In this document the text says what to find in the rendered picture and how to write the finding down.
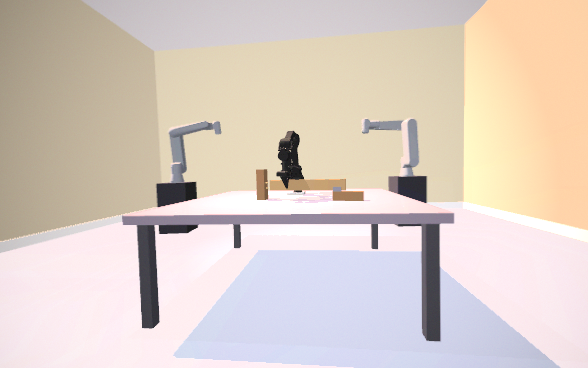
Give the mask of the long orange wooden rail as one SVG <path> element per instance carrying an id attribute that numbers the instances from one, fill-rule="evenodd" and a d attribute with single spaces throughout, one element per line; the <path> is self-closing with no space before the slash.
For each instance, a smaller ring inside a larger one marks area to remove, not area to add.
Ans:
<path id="1" fill-rule="evenodd" d="M 346 179 L 289 180 L 287 189 L 282 180 L 270 180 L 270 190 L 333 190 L 333 187 L 346 190 Z"/>

